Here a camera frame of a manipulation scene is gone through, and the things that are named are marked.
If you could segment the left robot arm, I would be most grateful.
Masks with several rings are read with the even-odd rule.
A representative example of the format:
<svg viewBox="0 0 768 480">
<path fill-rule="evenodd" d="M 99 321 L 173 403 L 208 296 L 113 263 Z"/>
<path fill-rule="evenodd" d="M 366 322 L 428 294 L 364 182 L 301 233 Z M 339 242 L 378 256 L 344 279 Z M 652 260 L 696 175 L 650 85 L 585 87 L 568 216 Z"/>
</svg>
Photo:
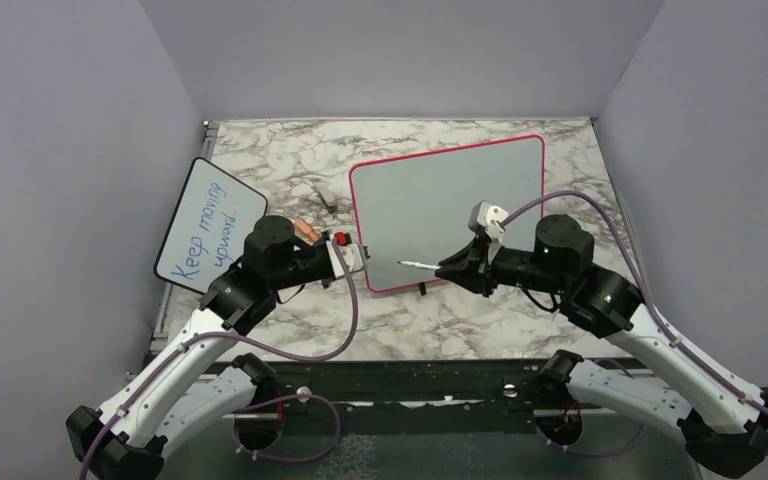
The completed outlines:
<svg viewBox="0 0 768 480">
<path fill-rule="evenodd" d="M 248 335 L 276 308 L 280 291 L 350 280 L 367 259 L 367 249 L 348 233 L 326 232 L 308 244 L 289 219 L 259 219 L 242 256 L 211 282 L 161 353 L 101 406 L 79 406 L 67 418 L 80 478 L 154 479 L 177 450 L 222 416 L 269 406 L 278 395 L 276 374 L 254 354 L 239 357 L 210 383 L 198 379 L 238 343 L 277 354 Z"/>
</svg>

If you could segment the white rainbow marker pen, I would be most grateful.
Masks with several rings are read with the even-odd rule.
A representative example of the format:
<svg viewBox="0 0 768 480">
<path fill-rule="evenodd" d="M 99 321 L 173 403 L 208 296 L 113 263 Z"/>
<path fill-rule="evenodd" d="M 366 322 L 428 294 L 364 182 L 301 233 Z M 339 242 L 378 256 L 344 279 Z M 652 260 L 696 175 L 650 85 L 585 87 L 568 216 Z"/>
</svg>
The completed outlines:
<svg viewBox="0 0 768 480">
<path fill-rule="evenodd" d="M 440 268 L 440 266 L 436 264 L 428 264 L 428 263 L 409 261 L 409 260 L 400 260 L 400 261 L 397 261 L 397 263 L 402 266 L 420 269 L 420 270 L 427 270 L 427 271 L 436 271 Z"/>
</svg>

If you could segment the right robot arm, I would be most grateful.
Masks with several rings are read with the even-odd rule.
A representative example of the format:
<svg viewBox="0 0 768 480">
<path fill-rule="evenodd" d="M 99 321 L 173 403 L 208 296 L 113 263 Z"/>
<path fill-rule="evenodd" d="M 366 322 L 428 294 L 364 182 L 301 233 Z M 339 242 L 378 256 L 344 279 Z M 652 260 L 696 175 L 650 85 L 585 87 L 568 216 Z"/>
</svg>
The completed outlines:
<svg viewBox="0 0 768 480">
<path fill-rule="evenodd" d="M 696 463 L 730 479 L 767 457 L 768 387 L 740 379 L 657 321 L 637 286 L 594 263 L 594 238 L 577 221 L 542 218 L 530 251 L 502 246 L 478 221 L 469 226 L 473 240 L 441 261 L 438 278 L 482 296 L 502 285 L 554 295 L 573 325 L 629 353 L 663 382 L 657 388 L 560 350 L 538 375 L 545 404 L 610 409 L 678 440 Z"/>
</svg>

